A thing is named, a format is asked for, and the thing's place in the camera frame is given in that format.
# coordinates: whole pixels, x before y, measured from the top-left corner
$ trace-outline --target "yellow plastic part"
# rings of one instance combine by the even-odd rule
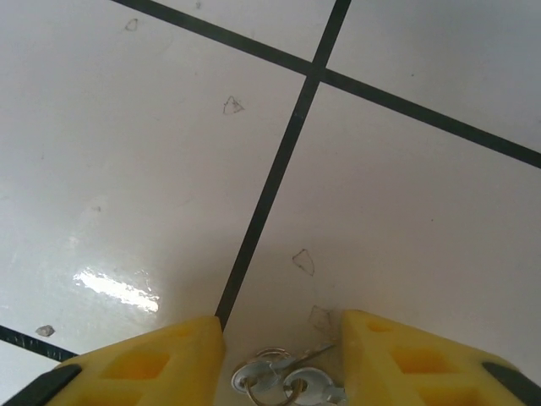
[[[516,370],[492,354],[358,310],[342,334],[349,406],[523,406],[481,365]]]
[[[225,346],[202,317],[72,358],[83,370],[47,406],[212,406]]]

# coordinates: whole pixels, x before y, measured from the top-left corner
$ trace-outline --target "debris on floor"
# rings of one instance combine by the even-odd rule
[[[54,334],[55,330],[50,325],[41,326],[36,329],[36,334],[38,336],[42,337],[50,337],[52,334]]]
[[[139,25],[139,19],[131,19],[130,21],[128,21],[124,29],[126,31],[136,31],[138,25]]]
[[[293,264],[301,268],[303,271],[308,273],[311,277],[314,275],[315,266],[310,253],[306,249],[302,249],[298,254],[294,255]]]
[[[229,96],[226,103],[223,105],[223,113],[226,116],[235,114],[236,112],[241,112],[242,110],[244,110],[244,107],[242,107],[240,102],[233,96]]]

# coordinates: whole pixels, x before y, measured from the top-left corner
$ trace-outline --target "key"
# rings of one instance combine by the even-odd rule
[[[283,387],[288,397],[295,385],[303,385],[303,391],[295,399],[295,404],[300,406],[315,406],[325,402],[339,404],[346,400],[344,388],[337,387],[330,376],[317,368],[300,368],[286,376]]]
[[[247,392],[246,385],[250,385],[253,393],[266,392],[278,385],[289,371],[334,347],[333,343],[323,343],[296,356],[280,348],[264,349],[233,372],[231,385],[240,393]]]

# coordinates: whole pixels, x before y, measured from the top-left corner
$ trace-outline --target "black rubber edge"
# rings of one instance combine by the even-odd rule
[[[379,106],[389,108],[394,112],[399,112],[410,118],[442,129],[448,133],[456,135],[464,140],[482,145],[492,151],[499,152],[505,156],[517,159],[518,161],[541,168],[541,153],[529,148],[518,145],[509,140],[505,140],[497,135],[477,129],[472,125],[447,117],[444,114],[430,110],[427,107],[420,106],[412,101],[402,99],[399,96],[392,95],[373,86],[367,85],[358,80],[338,74],[332,70],[326,70],[321,78],[321,82],[336,87],[342,91],[373,102]]]
[[[22,332],[16,332],[15,330],[4,326],[0,326],[0,340],[21,347],[22,349],[27,349],[32,353],[54,359],[58,362],[64,362],[66,359],[77,356],[77,354],[72,353],[71,351],[38,340],[37,338],[27,336]]]
[[[248,230],[244,235],[243,242],[238,251],[237,259],[233,264],[226,287],[221,295],[220,303],[216,309],[216,316],[220,319],[222,329],[225,329],[235,301],[237,300],[238,292],[243,284],[250,261],[254,256],[255,248],[260,241],[263,227],[271,212],[271,207],[286,172],[287,164],[291,159],[298,137],[303,129],[304,121],[320,84],[320,76],[323,74],[325,66],[329,61],[332,48],[335,45],[336,38],[346,17],[350,2],[351,0],[336,0],[315,53],[312,69],[304,80],[303,88],[298,96],[292,116],[289,118],[286,132],[281,139],[280,147],[278,148],[272,167],[270,167],[260,199],[257,202],[254,214],[248,225]]]
[[[41,374],[3,406],[45,406],[81,371],[80,365],[71,364]]]
[[[541,387],[519,370],[513,370],[494,362],[483,362],[483,367],[526,406],[541,406]]]
[[[311,63],[302,58],[280,51],[274,47],[269,47],[246,36],[241,36],[236,32],[221,28],[218,25],[207,23],[202,19],[197,19],[163,4],[152,2],[151,0],[111,1],[300,74],[307,74],[310,70]]]

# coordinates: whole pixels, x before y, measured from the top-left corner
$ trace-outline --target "rectangular hole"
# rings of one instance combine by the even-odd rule
[[[404,374],[445,374],[457,372],[447,358],[431,348],[395,348],[392,358]]]

